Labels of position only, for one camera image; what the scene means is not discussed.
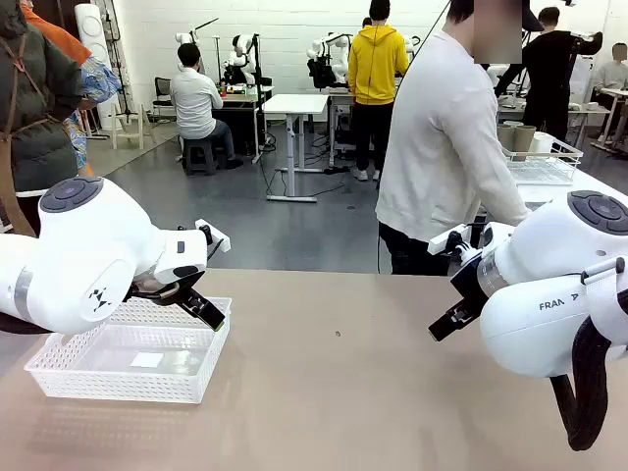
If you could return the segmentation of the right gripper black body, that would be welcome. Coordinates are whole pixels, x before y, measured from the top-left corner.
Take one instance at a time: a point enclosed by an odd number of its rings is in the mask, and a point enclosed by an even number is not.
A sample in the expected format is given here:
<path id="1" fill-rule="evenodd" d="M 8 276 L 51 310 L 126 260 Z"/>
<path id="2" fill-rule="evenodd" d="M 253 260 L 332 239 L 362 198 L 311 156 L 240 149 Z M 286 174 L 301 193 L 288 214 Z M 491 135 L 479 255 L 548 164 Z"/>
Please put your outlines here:
<path id="1" fill-rule="evenodd" d="M 478 267 L 482 261 L 480 254 L 468 260 L 451 278 L 450 283 L 460 295 L 455 308 L 483 308 L 489 297 L 480 285 Z"/>

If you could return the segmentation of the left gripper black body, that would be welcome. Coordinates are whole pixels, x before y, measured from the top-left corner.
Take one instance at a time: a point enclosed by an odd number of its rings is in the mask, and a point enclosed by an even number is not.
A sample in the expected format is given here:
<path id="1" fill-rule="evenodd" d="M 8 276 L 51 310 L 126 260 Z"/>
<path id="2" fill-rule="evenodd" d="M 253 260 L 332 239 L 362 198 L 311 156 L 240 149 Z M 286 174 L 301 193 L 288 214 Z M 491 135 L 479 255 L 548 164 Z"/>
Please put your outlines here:
<path id="1" fill-rule="evenodd" d="M 139 298 L 152 302 L 186 302 L 199 296 L 193 287 L 203 275 L 203 272 L 197 272 L 169 283 L 159 282 L 152 276 L 134 280 L 125 301 Z"/>

